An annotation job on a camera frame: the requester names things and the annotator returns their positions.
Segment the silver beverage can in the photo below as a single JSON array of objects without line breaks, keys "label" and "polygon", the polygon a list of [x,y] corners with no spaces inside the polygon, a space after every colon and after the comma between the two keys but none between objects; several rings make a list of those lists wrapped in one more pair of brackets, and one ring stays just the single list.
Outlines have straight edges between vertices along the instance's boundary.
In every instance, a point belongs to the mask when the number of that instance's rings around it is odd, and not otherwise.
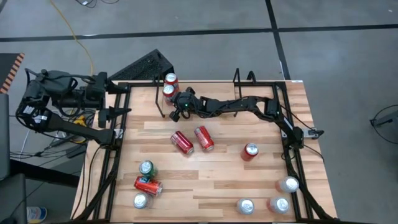
[{"label": "silver beverage can", "polygon": [[236,202],[236,209],[240,214],[251,215],[254,212],[254,202],[250,198],[241,198]]},{"label": "silver beverage can", "polygon": [[145,192],[140,192],[134,196],[133,205],[137,209],[150,208],[152,206],[153,197]]}]

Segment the black floor beam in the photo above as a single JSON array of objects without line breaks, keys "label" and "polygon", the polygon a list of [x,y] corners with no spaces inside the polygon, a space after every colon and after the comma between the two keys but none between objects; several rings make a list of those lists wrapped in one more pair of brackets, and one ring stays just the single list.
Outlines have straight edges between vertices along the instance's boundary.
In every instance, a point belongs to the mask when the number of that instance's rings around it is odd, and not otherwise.
[{"label": "black floor beam", "polygon": [[50,184],[78,187],[80,178],[73,174],[67,174],[53,169],[47,169],[25,162],[10,160],[9,173],[11,175],[24,174],[25,178]]}]

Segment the black mat with striped edge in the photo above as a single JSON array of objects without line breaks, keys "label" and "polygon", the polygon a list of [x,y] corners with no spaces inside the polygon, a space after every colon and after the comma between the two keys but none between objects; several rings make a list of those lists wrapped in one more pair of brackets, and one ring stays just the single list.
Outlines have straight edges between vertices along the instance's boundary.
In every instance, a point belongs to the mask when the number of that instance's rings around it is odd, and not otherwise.
[{"label": "black mat with striped edge", "polygon": [[9,91],[24,57],[24,53],[0,53],[0,94]]}]

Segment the red can with black label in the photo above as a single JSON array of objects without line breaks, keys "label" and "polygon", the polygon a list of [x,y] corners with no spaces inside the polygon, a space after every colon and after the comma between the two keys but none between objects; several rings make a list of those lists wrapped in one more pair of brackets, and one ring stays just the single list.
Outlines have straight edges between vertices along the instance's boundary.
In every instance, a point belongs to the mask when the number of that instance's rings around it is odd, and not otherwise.
[{"label": "red can with black label", "polygon": [[159,196],[163,190],[161,182],[144,176],[136,177],[134,187],[153,196]]}]

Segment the black desk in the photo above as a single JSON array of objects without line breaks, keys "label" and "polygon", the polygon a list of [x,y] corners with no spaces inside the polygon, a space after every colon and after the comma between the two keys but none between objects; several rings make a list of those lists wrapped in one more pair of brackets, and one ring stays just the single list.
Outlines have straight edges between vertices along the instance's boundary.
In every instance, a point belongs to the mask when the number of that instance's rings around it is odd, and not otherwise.
[{"label": "black desk", "polygon": [[24,176],[11,174],[9,96],[0,93],[0,224],[26,223]]}]

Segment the grey metal bracket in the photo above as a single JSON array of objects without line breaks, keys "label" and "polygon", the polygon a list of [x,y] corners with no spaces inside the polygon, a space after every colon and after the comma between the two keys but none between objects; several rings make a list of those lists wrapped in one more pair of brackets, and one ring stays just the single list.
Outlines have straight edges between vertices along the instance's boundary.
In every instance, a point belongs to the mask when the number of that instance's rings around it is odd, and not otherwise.
[{"label": "grey metal bracket", "polygon": [[303,128],[304,138],[318,139],[323,133],[324,133],[324,130],[317,130],[316,128],[312,128],[312,129]]}]

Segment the silver can right edge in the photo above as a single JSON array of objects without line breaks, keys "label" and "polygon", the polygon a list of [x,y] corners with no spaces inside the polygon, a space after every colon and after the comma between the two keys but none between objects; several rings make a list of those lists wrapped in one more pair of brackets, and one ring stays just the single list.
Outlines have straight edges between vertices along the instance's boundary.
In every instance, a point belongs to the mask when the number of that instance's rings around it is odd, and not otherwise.
[{"label": "silver can right edge", "polygon": [[284,214],[289,211],[289,201],[285,197],[272,197],[267,201],[267,207],[274,213]]}]

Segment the red coca-cola can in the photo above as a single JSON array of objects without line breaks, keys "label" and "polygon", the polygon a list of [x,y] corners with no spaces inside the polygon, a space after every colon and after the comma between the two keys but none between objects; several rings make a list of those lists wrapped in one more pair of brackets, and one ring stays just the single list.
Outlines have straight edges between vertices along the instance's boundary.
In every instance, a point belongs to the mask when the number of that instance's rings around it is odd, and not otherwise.
[{"label": "red coca-cola can", "polygon": [[194,151],[194,146],[191,141],[188,140],[187,137],[183,135],[180,131],[176,131],[171,135],[170,140],[172,144],[174,144],[180,152],[185,155],[189,155]]},{"label": "red coca-cola can", "polygon": [[253,160],[259,153],[258,146],[254,143],[248,143],[244,146],[240,153],[241,159],[244,161]]}]

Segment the green Sprite can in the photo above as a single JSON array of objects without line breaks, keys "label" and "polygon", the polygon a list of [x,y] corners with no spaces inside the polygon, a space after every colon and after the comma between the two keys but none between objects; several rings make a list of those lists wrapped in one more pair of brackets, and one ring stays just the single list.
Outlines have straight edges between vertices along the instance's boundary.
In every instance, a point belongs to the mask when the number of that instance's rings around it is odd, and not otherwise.
[{"label": "green Sprite can", "polygon": [[139,172],[145,177],[154,178],[158,170],[152,161],[144,160],[139,165]]}]

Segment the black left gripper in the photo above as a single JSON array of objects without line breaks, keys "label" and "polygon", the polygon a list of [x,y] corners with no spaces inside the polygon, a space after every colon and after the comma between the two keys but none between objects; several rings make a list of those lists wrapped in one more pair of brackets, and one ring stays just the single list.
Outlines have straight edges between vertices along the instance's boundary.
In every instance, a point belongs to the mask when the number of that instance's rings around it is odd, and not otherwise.
[{"label": "black left gripper", "polygon": [[[106,72],[99,72],[93,76],[94,82],[86,86],[85,89],[85,106],[87,108],[95,108],[100,110],[104,106],[105,92],[108,93],[128,93],[127,83],[115,84],[112,81],[107,83],[108,74]],[[98,114],[98,127],[105,128],[106,123],[120,115],[130,112],[130,108],[113,108],[109,107],[102,109]]]}]

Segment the red Coca-Cola can, black script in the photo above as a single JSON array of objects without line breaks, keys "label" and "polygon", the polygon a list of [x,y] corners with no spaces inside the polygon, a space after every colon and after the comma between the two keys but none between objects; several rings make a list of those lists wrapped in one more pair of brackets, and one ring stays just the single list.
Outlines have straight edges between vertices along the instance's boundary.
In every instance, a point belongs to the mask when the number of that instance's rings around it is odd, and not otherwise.
[{"label": "red Coca-Cola can, black script", "polygon": [[241,159],[244,161],[253,160],[259,153],[258,146],[254,143],[248,143],[244,146],[240,153]]}]

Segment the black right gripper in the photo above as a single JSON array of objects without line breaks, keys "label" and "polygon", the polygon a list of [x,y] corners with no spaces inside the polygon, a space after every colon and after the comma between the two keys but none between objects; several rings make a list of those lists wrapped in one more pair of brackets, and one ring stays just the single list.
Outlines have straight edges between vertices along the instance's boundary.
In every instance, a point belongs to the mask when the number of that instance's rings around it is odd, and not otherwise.
[{"label": "black right gripper", "polygon": [[196,114],[201,118],[206,117],[204,97],[197,98],[192,87],[188,87],[185,92],[179,92],[173,97],[175,111],[169,114],[173,122],[178,122],[180,115],[189,119],[191,114]]}]

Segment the silver can bottom centre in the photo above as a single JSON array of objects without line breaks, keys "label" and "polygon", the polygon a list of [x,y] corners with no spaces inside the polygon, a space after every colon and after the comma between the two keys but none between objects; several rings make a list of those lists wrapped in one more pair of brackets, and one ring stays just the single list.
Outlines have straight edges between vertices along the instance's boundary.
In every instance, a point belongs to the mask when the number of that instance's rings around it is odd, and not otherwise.
[{"label": "silver can bottom centre", "polygon": [[279,192],[293,193],[299,189],[299,182],[295,177],[287,176],[278,180],[275,187]]}]

